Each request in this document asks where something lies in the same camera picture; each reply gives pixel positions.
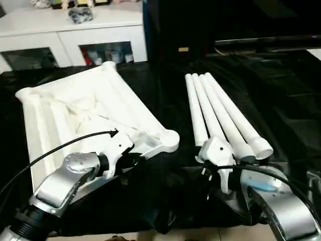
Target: shelf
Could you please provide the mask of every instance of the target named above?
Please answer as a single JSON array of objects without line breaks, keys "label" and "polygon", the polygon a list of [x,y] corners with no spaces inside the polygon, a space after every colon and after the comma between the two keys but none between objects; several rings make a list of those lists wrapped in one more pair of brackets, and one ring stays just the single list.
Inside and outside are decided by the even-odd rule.
[{"label": "shelf", "polygon": [[74,24],[64,10],[19,9],[0,19],[0,37],[143,25],[142,1],[97,6],[93,11],[92,21]]}]

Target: cabinet door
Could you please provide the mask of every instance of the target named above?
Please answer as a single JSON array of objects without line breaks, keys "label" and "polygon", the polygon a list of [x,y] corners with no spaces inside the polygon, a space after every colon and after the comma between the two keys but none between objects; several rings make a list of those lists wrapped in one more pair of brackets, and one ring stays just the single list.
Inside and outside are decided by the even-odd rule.
[{"label": "cabinet door", "polygon": [[0,37],[0,72],[71,66],[57,33]]},{"label": "cabinet door", "polygon": [[147,60],[143,26],[60,32],[74,66]]}]

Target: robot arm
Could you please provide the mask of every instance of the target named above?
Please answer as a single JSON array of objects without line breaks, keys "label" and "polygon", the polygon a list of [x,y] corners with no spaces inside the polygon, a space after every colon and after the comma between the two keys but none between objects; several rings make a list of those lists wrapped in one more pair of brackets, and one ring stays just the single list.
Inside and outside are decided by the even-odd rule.
[{"label": "robot arm", "polygon": [[[216,166],[236,165],[236,162],[232,160],[230,149],[217,137],[210,138],[204,143],[199,158],[203,161],[210,161]],[[276,168],[269,166],[260,168],[287,179]],[[231,192],[229,177],[232,169],[222,169],[218,173],[221,177],[222,192],[229,194]],[[242,170],[240,183],[248,204],[255,202],[262,208],[278,241],[321,241],[319,223],[311,210],[293,194],[287,184],[268,175],[249,170]]]},{"label": "robot arm", "polygon": [[0,241],[44,241],[55,229],[59,218],[75,197],[78,188],[97,176],[111,178],[118,159],[131,150],[133,142],[117,132],[100,155],[71,153],[62,166],[50,174],[15,216],[12,225],[0,235]]}]

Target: wire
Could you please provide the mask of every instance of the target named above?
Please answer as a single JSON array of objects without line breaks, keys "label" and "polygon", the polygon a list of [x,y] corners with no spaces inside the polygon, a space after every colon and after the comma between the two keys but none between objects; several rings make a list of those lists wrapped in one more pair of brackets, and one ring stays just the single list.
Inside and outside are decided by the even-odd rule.
[{"label": "wire", "polygon": [[89,137],[93,137],[93,136],[98,136],[98,135],[103,135],[103,134],[110,134],[111,136],[117,134],[118,131],[114,130],[114,131],[105,131],[105,132],[96,132],[96,133],[91,133],[82,137],[78,137],[76,139],[73,139],[69,142],[66,142],[65,144],[62,144],[52,150],[50,150],[49,152],[41,155],[40,157],[36,158],[34,161],[32,161],[29,165],[27,165],[24,169],[22,169],[20,172],[18,172],[9,182],[6,183],[6,185],[1,189],[0,191],[0,196],[3,194],[3,192],[21,175],[23,174],[26,170],[30,169],[34,164],[38,163],[40,160],[44,159],[45,157],[47,157],[48,155],[68,146],[71,145],[75,142],[81,141],[83,139],[89,138]]},{"label": "wire", "polygon": [[220,55],[226,56],[226,54],[223,54],[223,53],[222,53],[221,51],[219,51],[217,48],[214,47],[214,49],[215,49],[215,51],[218,52]]},{"label": "wire", "polygon": [[270,171],[266,171],[266,170],[264,170],[262,168],[259,168],[259,167],[233,165],[233,166],[217,166],[217,167],[215,167],[215,169],[216,170],[220,170],[220,169],[241,169],[241,170],[249,170],[249,171],[259,172],[259,173],[274,177],[274,178],[284,182],[288,186],[293,187],[294,189],[298,189],[296,186],[294,186],[292,183],[289,182],[289,181],[291,181],[291,182],[294,182],[297,185],[301,186],[302,188],[304,188],[304,189],[306,189],[308,191],[311,191],[313,194],[318,196],[318,198],[320,198],[320,200],[321,200],[321,194],[319,192],[317,192],[317,190],[315,190],[314,188],[309,187],[309,186],[303,184],[302,182],[300,182],[300,181],[298,181],[298,180],[296,180],[294,178],[291,178],[291,177],[287,177],[288,180],[286,180],[285,178],[280,177],[279,175],[276,175],[276,174],[274,174],[274,173],[272,173]]},{"label": "wire", "polygon": [[[321,219],[319,218],[317,212],[315,211],[314,207],[313,207],[313,203],[307,198],[307,196],[295,185],[293,185],[292,183],[290,183],[288,180],[286,180],[283,177],[280,177],[272,172],[263,170],[259,167],[251,167],[251,166],[238,166],[238,165],[232,165],[232,166],[215,166],[215,170],[220,170],[220,169],[240,169],[240,170],[249,170],[249,171],[254,171],[254,172],[259,172],[271,177],[274,177],[278,180],[280,180],[281,182],[285,183],[286,185],[288,185],[291,189],[293,189],[296,193],[298,193],[301,196],[301,201],[309,208],[309,210],[313,213],[316,221],[318,223],[321,223]],[[293,181],[297,184],[300,184],[300,186],[304,187],[304,189],[311,191],[313,194],[315,194],[318,198],[321,199],[321,194],[318,193],[315,189],[304,185],[303,183],[293,179],[293,178],[289,178],[287,177],[290,181]]]}]

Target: black tablecloth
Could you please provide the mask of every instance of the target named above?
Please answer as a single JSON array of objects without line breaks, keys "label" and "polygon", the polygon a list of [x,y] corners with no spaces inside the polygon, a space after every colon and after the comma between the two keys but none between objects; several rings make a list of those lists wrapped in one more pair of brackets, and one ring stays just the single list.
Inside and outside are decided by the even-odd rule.
[{"label": "black tablecloth", "polygon": [[[89,67],[6,72],[0,75],[4,133],[0,186],[28,162],[23,111],[14,93]],[[221,56],[190,63],[137,63],[119,73],[167,128],[179,133],[178,150],[160,154],[72,204],[58,235],[123,233],[156,228],[254,225],[264,222],[257,206],[248,209],[240,192],[223,195],[194,159],[193,129],[184,75],[211,72],[244,115],[274,148],[269,163],[317,187],[321,170],[321,62],[307,51]],[[30,174],[0,197],[0,224],[31,195]],[[321,213],[320,200],[313,198]]]}]

